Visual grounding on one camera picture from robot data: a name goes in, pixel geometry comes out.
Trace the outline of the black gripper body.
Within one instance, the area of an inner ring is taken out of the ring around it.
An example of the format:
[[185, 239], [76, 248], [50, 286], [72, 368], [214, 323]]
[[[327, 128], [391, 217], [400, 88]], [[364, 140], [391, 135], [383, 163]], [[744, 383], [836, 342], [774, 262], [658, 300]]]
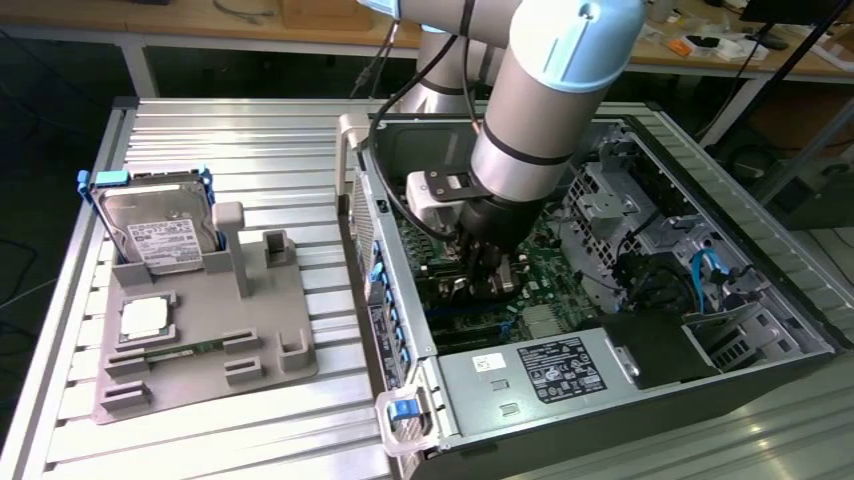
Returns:
[[497, 196], [468, 199], [459, 216], [459, 239], [512, 253], [529, 236], [544, 208], [543, 200], [515, 202]]

